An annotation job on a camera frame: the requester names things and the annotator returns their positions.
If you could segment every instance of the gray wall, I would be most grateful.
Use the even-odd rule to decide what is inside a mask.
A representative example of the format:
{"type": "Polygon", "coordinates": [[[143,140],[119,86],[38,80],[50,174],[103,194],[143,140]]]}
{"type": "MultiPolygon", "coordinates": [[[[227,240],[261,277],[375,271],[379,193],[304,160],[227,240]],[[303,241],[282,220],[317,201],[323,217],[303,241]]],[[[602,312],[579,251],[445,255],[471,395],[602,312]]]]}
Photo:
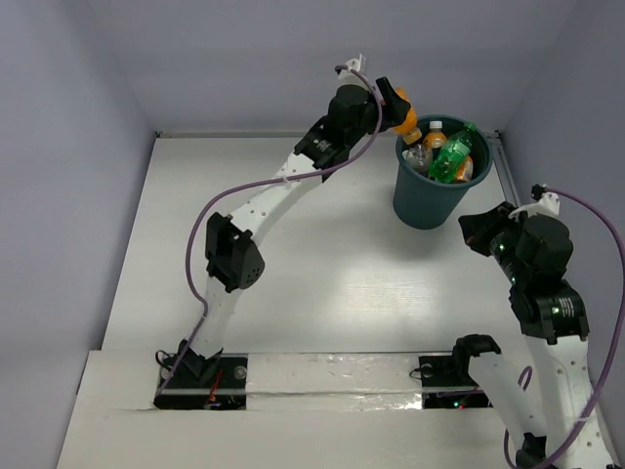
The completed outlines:
{"type": "Polygon", "coordinates": [[[85,2],[0,14],[0,466],[56,466],[153,133],[85,2]]]}
{"type": "Polygon", "coordinates": [[[158,130],[302,130],[358,52],[421,114],[505,125],[574,0],[89,0],[158,130]]]}
{"type": "MultiPolygon", "coordinates": [[[[547,183],[593,201],[625,235],[625,2],[583,0],[560,36],[552,58],[506,128],[505,149],[523,200],[534,183],[547,183]]],[[[623,278],[613,241],[601,222],[562,203],[575,253],[568,277],[590,318],[590,366],[604,362],[623,278]]],[[[602,400],[612,438],[625,457],[625,344],[602,400]]]]}

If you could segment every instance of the wall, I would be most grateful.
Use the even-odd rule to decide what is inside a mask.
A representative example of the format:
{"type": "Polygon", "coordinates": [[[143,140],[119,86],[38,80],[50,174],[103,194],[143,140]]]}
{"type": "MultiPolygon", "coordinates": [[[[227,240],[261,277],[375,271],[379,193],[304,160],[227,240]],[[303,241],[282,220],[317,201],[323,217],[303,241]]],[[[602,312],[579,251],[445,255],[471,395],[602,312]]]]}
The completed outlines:
{"type": "MultiPolygon", "coordinates": [[[[507,126],[505,149],[516,186],[529,199],[548,183],[593,201],[625,235],[625,2],[583,0],[507,126]]],[[[592,338],[590,367],[599,376],[618,311],[623,278],[616,248],[601,222],[573,202],[562,203],[575,253],[569,280],[584,297],[592,338]]],[[[625,457],[625,344],[604,389],[602,406],[625,457]]]]}
{"type": "Polygon", "coordinates": [[[365,54],[421,114],[498,128],[574,0],[90,0],[158,130],[302,130],[365,54]]]}
{"type": "Polygon", "coordinates": [[[56,467],[153,132],[85,2],[0,15],[0,466],[56,467]]]}

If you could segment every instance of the bottle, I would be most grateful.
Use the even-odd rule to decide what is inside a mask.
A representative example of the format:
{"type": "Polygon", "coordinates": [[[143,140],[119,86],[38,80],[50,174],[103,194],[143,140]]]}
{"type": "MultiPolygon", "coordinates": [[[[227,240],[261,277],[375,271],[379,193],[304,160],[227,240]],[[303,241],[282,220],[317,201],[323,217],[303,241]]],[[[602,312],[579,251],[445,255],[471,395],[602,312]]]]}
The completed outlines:
{"type": "Polygon", "coordinates": [[[453,178],[453,183],[468,183],[473,178],[473,159],[468,154],[464,163],[460,165],[456,176],[453,178]]]}
{"type": "Polygon", "coordinates": [[[423,139],[423,145],[427,149],[432,150],[432,157],[434,160],[438,158],[438,152],[440,147],[447,141],[445,134],[442,133],[442,121],[433,120],[430,122],[430,133],[423,139]]]}
{"type": "Polygon", "coordinates": [[[421,144],[405,149],[401,154],[417,173],[427,173],[432,165],[432,151],[421,144]]]}
{"type": "MultiPolygon", "coordinates": [[[[405,91],[403,91],[401,88],[397,89],[396,93],[404,101],[407,101],[410,103],[410,100],[408,100],[408,96],[406,95],[405,91]]],[[[421,129],[417,127],[418,119],[419,117],[417,116],[417,111],[415,110],[413,106],[410,106],[410,110],[408,111],[408,114],[406,115],[405,120],[401,124],[393,128],[393,130],[395,130],[398,134],[401,135],[401,137],[403,138],[403,140],[408,146],[413,145],[423,135],[421,133],[421,129]]]]}
{"type": "Polygon", "coordinates": [[[456,176],[460,165],[467,159],[471,151],[474,124],[465,124],[464,130],[453,134],[442,146],[438,158],[432,163],[430,176],[440,183],[450,183],[456,176]]]}

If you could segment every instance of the table surface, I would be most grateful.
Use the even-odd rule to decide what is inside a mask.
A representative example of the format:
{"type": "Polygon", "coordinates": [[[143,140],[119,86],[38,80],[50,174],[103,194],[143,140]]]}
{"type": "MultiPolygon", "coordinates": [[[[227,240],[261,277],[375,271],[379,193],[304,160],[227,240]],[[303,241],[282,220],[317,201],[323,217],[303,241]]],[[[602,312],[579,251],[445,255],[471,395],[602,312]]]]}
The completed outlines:
{"type": "MultiPolygon", "coordinates": [[[[104,350],[177,348],[200,312],[184,274],[195,217],[218,192],[273,174],[296,142],[156,141],[104,350]]],[[[379,138],[277,223],[261,246],[265,273],[230,322],[226,352],[449,350],[456,338],[479,332],[495,337],[509,358],[521,358],[508,282],[492,259],[464,245],[457,223],[504,199],[494,165],[442,227],[414,230],[392,208],[394,143],[379,138]]],[[[229,213],[251,195],[233,195],[217,208],[229,213]]],[[[204,237],[202,228],[192,265],[200,291],[204,237]]]]}
{"type": "MultiPolygon", "coordinates": [[[[366,374],[370,396],[379,392],[386,399],[378,409],[324,400],[319,393],[288,402],[257,399],[253,410],[244,411],[151,408],[154,351],[175,350],[199,315],[184,275],[188,231],[197,213],[216,193],[270,176],[295,143],[156,141],[103,350],[92,353],[85,369],[61,469],[504,467],[503,426],[493,409],[392,409],[397,397],[410,403],[411,392],[419,395],[418,384],[411,391],[406,378],[410,355],[378,356],[378,367],[371,369],[385,372],[377,380],[377,373],[366,374]],[[388,394],[392,382],[397,388],[388,394]]],[[[237,305],[227,352],[447,351],[458,337],[479,332],[492,335],[516,369],[530,363],[508,304],[507,281],[491,259],[464,245],[456,222],[503,200],[494,166],[442,227],[413,230],[392,208],[394,143],[378,139],[361,160],[278,222],[261,247],[265,273],[237,305]]],[[[232,196],[218,209],[228,213],[250,195],[232,196]]],[[[200,290],[203,238],[202,231],[193,257],[200,290]]],[[[300,391],[322,384],[321,379],[311,384],[312,376],[324,375],[316,360],[306,372],[297,365],[295,374],[282,372],[282,381],[276,377],[301,360],[296,357],[250,366],[250,373],[266,374],[263,393],[290,391],[297,376],[303,379],[297,381],[300,391]]],[[[352,375],[347,376],[352,386],[352,375]]],[[[327,378],[329,386],[334,378],[327,378]]],[[[256,378],[251,382],[259,386],[256,378]]]]}

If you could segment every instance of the green plastic bottle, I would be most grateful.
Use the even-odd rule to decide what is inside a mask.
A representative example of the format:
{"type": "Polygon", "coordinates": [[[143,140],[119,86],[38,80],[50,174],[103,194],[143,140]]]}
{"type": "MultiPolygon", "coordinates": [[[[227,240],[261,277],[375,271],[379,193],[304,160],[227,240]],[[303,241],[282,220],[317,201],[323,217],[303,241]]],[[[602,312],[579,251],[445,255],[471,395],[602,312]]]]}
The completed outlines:
{"type": "Polygon", "coordinates": [[[477,128],[474,124],[467,123],[464,130],[453,134],[447,139],[430,168],[430,176],[435,181],[440,183],[453,181],[458,168],[471,152],[472,133],[476,130],[477,128]]]}

